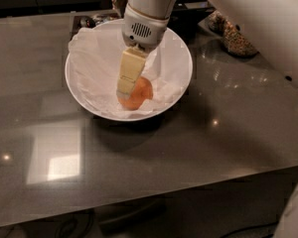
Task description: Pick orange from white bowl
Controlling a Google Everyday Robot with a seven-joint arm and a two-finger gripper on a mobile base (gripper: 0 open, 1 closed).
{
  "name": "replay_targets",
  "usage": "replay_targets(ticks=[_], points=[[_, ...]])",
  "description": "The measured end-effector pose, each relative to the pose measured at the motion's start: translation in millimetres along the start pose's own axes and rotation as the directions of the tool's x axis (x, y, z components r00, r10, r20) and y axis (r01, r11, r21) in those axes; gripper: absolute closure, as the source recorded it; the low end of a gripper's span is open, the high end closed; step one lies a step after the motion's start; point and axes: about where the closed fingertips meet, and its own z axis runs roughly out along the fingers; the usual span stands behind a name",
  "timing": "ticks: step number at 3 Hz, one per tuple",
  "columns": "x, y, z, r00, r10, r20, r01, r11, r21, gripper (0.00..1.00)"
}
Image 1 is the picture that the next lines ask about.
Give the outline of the white gripper with vent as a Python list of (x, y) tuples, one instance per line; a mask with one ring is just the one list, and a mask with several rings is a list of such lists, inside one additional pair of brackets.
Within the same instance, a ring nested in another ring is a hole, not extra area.
[(121, 30), (123, 41), (130, 48), (127, 48), (121, 56), (116, 90), (118, 97), (123, 99), (130, 97), (148, 57), (143, 50), (153, 51), (160, 45), (167, 24), (167, 19), (151, 18), (137, 12), (131, 6), (126, 7)]

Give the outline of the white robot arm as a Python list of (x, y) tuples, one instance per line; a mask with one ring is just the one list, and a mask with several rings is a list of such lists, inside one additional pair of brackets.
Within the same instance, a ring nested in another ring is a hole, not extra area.
[[(173, 0), (111, 0), (125, 18), (166, 18)], [(298, 90), (298, 0), (209, 0)], [(266, 225), (234, 230), (221, 238), (298, 238), (298, 184), (270, 233)]]

